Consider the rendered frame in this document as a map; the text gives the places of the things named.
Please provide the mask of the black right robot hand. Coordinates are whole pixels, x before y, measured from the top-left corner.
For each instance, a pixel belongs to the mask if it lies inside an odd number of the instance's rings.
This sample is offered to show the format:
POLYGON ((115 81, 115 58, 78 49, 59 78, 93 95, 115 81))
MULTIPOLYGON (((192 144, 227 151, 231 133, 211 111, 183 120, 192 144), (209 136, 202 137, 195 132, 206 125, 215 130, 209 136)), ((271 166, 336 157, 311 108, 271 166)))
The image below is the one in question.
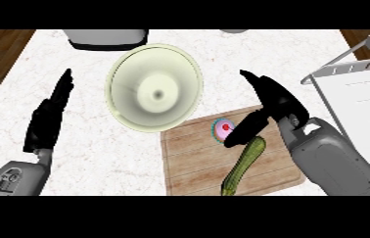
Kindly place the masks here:
POLYGON ((240 71, 259 97, 261 109, 248 114, 228 134, 224 146, 246 145, 252 138, 267 127, 267 119, 273 118, 284 145, 289 145, 296 136, 293 132, 301 129, 310 119, 310 113, 286 88, 267 76, 256 76, 249 71, 240 71))

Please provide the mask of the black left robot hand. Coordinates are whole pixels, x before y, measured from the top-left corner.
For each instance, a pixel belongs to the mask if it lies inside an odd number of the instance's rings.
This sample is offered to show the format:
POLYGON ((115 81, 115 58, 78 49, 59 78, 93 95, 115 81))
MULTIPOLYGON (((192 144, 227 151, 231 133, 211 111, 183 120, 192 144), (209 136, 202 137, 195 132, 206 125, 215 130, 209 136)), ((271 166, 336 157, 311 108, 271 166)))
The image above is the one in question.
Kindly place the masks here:
POLYGON ((66 70, 56 82, 50 98, 41 101, 32 113, 24 144, 27 153, 32 153, 37 149, 52 149, 55 146, 72 89, 72 74, 71 70, 66 70))

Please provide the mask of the pink cupcake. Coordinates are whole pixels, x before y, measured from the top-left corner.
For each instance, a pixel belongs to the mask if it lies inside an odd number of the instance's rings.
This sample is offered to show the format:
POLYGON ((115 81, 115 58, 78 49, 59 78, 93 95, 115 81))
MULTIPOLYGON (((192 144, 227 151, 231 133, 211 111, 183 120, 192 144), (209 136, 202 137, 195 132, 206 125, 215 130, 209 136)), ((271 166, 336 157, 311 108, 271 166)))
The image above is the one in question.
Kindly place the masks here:
POLYGON ((236 128, 234 123, 228 119, 217 119, 211 124, 211 134, 218 143, 224 143, 227 136, 236 128))

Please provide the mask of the wooden cutting board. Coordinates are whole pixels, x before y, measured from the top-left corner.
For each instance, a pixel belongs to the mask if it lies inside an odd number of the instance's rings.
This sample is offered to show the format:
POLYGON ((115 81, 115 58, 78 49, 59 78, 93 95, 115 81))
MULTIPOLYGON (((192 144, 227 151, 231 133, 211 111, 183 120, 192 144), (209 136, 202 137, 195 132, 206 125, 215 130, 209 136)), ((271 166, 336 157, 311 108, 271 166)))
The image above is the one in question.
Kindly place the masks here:
MULTIPOLYGON (((221 118, 239 123, 256 109, 259 106, 187 120, 161 133, 168 195, 220 195, 221 183, 240 157, 243 146, 226 148, 212 137, 211 124, 221 118)), ((268 126, 259 136, 265 140, 265 150, 243 175, 237 195, 264 195, 305 181, 273 119, 268 119, 268 126)))

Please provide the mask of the green zucchini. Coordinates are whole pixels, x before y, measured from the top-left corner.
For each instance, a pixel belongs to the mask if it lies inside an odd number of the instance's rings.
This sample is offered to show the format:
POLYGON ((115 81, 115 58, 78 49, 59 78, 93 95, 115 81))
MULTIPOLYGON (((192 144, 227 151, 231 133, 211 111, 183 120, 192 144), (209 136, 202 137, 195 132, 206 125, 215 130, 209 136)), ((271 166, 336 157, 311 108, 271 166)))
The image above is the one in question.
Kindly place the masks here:
POLYGON ((240 158, 223 180, 221 183, 221 195, 230 196, 236 194, 239 182, 242 180, 242 177, 256 161, 261 153, 265 149, 265 140, 256 136, 251 142, 248 143, 240 158))

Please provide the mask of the pale green bowl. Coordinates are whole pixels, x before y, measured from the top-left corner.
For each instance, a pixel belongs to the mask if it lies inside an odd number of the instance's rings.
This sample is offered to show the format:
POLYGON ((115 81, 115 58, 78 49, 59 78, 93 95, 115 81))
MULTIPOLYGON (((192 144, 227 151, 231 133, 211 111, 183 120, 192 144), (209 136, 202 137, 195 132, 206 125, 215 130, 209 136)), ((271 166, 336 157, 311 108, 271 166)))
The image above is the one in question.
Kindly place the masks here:
POLYGON ((128 128, 161 132, 195 112, 202 73, 190 54, 168 44, 130 50, 111 67, 106 80, 111 114, 128 128))

